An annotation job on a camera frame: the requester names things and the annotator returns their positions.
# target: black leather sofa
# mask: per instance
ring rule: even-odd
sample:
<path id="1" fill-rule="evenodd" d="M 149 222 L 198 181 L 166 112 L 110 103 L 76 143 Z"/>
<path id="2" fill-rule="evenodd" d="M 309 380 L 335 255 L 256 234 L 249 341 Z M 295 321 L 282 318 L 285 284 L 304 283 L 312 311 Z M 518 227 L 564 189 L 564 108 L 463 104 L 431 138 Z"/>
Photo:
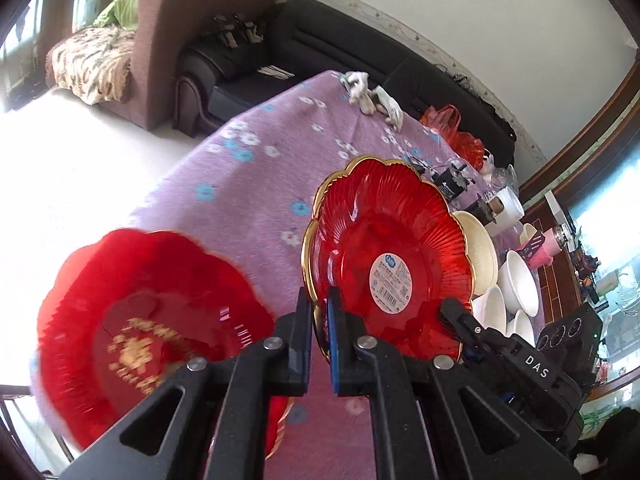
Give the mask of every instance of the black leather sofa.
<path id="1" fill-rule="evenodd" d="M 325 70 L 369 73 L 402 110 L 419 119 L 433 105 L 454 104 L 460 129 L 494 154 L 497 166 L 513 161 L 515 134 L 490 105 L 404 45 L 365 23 L 315 0 L 287 0 L 265 16 L 264 42 L 229 49 L 197 39 L 178 59 L 175 125 L 192 134 L 210 130 Z M 257 73 L 274 64 L 295 77 L 280 80 Z"/>

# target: white wall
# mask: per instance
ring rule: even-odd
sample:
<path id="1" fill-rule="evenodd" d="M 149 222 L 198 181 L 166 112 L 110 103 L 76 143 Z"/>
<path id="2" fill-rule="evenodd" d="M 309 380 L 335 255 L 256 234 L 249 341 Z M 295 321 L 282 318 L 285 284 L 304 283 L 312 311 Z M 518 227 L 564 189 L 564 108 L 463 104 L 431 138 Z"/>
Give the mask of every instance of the white wall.
<path id="1" fill-rule="evenodd" d="M 421 33 L 503 102 L 540 148 L 517 150 L 524 180 L 614 92 L 635 56 L 607 0 L 361 0 Z"/>

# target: tiled floor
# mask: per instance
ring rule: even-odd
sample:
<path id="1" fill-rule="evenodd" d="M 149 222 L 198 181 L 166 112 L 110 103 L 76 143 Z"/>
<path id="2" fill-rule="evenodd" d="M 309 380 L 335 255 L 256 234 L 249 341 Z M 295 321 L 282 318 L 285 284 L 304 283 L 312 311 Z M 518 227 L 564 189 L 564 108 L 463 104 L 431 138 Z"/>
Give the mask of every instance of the tiled floor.
<path id="1" fill-rule="evenodd" d="M 35 320 L 65 258 L 122 223 L 198 143 L 146 132 L 68 91 L 0 115 L 0 384 L 29 384 Z M 39 468 L 65 464 L 33 399 L 12 419 Z"/>

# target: red plastic bag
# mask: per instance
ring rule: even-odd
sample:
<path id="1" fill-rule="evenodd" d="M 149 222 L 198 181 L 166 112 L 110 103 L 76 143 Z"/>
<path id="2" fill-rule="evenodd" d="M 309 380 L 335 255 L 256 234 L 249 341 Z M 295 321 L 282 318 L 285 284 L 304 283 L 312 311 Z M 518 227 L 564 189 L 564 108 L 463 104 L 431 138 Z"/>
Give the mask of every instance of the red plastic bag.
<path id="1" fill-rule="evenodd" d="M 470 133 L 458 131 L 460 112 L 454 105 L 447 105 L 440 110 L 430 106 L 420 118 L 420 124 L 439 134 L 476 171 L 482 169 L 484 144 Z"/>

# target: white oval sticker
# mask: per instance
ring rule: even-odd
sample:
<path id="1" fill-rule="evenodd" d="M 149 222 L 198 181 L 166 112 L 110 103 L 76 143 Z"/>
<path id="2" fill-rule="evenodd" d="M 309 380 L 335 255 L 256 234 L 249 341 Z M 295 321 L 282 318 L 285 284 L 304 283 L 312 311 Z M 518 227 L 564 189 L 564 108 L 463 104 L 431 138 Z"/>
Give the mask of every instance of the white oval sticker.
<path id="1" fill-rule="evenodd" d="M 369 271 L 369 290 L 373 301 L 387 314 L 399 314 L 411 299 L 411 273 L 397 254 L 383 253 Z"/>

